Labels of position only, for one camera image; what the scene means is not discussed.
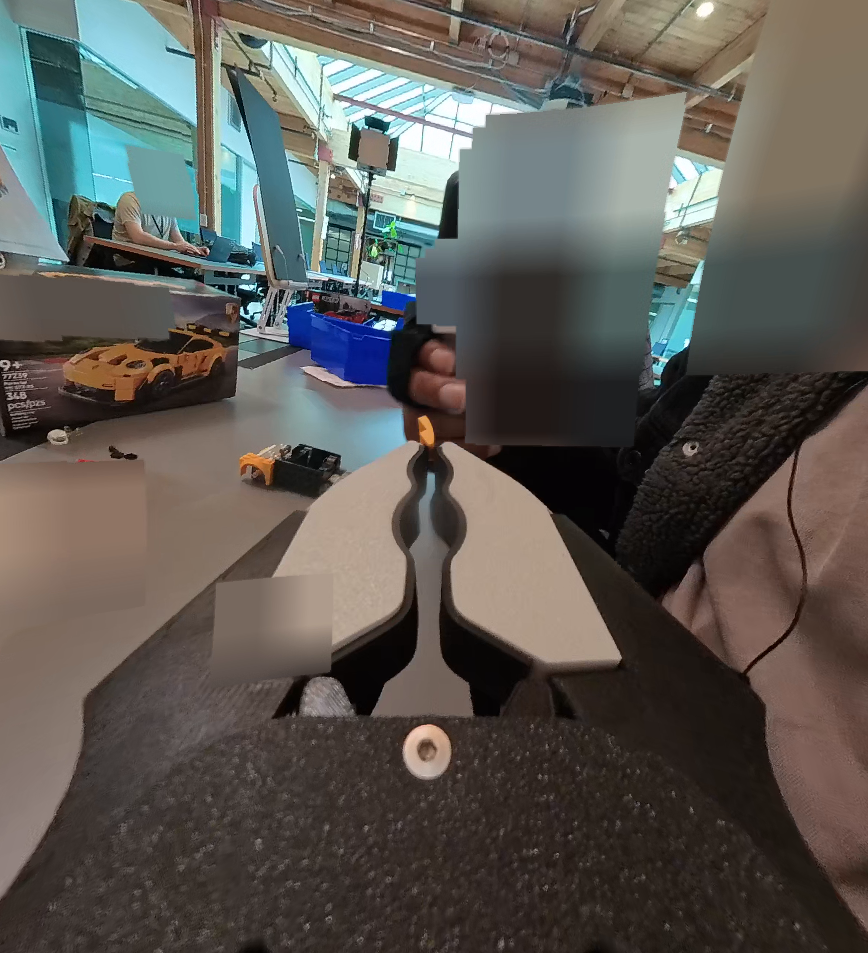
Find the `black lego set box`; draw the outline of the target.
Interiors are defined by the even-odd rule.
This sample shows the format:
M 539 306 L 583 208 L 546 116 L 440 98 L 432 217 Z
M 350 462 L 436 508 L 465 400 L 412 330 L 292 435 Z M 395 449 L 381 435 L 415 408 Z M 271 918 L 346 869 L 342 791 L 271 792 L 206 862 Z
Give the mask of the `black lego set box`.
M 0 278 L 0 435 L 229 399 L 236 297 L 112 272 Z

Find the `studio light on stand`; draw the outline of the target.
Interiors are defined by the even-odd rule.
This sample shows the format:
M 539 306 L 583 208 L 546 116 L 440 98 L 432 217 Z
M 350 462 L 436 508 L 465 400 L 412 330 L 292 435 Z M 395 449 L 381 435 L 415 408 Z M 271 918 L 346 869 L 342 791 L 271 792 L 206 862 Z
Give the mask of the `studio light on stand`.
M 366 173 L 366 185 L 362 193 L 363 221 L 359 226 L 359 250 L 355 273 L 355 292 L 360 291 L 361 271 L 364 262 L 367 215 L 371 202 L 374 179 L 396 170 L 399 142 L 389 134 L 390 123 L 378 116 L 367 115 L 362 125 L 353 125 L 350 131 L 348 158 L 357 170 Z

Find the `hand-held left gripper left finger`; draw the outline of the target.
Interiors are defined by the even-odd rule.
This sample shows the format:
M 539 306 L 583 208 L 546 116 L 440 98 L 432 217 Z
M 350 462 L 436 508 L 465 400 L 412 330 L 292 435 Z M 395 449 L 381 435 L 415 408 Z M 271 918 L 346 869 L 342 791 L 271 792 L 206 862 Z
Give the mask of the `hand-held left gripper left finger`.
M 286 672 L 339 682 L 372 714 L 418 642 L 416 570 L 425 450 L 405 443 L 349 473 L 308 508 L 274 572 L 287 611 Z

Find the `dark standing board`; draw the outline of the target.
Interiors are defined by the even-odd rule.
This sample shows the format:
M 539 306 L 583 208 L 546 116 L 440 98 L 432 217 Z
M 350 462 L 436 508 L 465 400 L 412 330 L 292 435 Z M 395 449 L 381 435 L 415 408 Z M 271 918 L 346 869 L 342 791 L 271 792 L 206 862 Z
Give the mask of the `dark standing board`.
M 239 68 L 226 67 L 256 164 L 254 205 L 261 236 L 266 292 L 257 332 L 287 340 L 285 318 L 292 297 L 308 286 L 293 183 L 278 114 Z

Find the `black lego chassis assembly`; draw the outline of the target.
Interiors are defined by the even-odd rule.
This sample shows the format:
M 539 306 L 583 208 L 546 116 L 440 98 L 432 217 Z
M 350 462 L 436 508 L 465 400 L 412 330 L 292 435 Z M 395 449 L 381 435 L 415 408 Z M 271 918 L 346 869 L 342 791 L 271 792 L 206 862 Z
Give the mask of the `black lego chassis assembly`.
M 310 445 L 273 444 L 244 454 L 239 476 L 250 483 L 317 497 L 346 475 L 339 455 Z

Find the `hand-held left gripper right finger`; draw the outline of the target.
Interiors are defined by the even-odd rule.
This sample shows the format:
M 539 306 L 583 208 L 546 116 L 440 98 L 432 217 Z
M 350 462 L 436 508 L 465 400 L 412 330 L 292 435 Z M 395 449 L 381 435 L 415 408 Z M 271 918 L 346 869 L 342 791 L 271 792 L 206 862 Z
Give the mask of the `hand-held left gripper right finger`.
M 461 446 L 438 449 L 434 527 L 445 542 L 440 649 L 498 714 L 530 678 L 617 669 L 622 655 L 553 515 Z

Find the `person's black fleece jacket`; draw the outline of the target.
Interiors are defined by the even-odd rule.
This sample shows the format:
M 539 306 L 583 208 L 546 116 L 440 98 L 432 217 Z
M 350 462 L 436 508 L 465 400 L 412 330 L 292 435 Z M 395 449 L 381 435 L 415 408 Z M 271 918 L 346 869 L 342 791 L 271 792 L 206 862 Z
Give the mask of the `person's black fleece jacket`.
M 868 372 L 688 375 L 673 358 L 640 399 L 616 455 L 613 554 L 659 598 L 807 437 L 868 386 Z

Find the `person's right hand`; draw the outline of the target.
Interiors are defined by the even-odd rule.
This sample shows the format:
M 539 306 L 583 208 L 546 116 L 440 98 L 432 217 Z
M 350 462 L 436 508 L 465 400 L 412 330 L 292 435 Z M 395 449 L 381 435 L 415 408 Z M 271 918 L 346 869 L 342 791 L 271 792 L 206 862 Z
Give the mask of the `person's right hand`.
M 453 346 L 442 340 L 429 340 L 418 351 L 403 403 L 404 437 L 417 440 L 418 420 L 425 415 L 438 441 L 457 443 L 480 459 L 491 459 L 501 447 L 477 445 L 465 438 L 466 386 L 455 373 L 455 360 Z

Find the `person's beige hoodie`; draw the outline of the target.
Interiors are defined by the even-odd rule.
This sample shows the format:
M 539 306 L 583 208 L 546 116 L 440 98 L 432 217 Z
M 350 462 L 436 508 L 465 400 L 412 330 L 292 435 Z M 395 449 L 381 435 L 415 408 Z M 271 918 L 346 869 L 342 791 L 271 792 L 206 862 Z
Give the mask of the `person's beige hoodie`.
M 663 605 L 741 671 L 791 623 L 800 555 L 786 461 Z M 749 673 L 775 780 L 810 851 L 868 933 L 868 387 L 802 446 L 793 517 L 802 613 Z

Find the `background office desk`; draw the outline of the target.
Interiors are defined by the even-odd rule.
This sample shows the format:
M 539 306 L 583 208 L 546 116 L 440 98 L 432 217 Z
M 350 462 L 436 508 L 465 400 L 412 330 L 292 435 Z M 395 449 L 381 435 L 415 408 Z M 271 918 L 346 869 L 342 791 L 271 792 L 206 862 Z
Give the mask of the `background office desk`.
M 91 269 L 187 278 L 232 295 L 263 295 L 271 288 L 262 265 L 221 263 L 93 235 L 83 236 L 78 250 L 83 265 Z

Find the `white paper scrap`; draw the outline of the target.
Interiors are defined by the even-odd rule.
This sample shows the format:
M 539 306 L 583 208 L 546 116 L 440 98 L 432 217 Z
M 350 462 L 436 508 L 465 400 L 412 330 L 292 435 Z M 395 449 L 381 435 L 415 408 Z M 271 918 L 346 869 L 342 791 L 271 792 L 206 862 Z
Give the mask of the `white paper scrap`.
M 320 381 L 330 387 L 337 389 L 353 389 L 353 388 L 365 388 L 365 387 L 374 387 L 371 384 L 358 384 L 355 382 L 348 381 L 338 375 L 335 375 L 328 370 L 321 368 L 320 366 L 304 366 L 301 368 L 301 371 L 311 377 L 314 380 Z

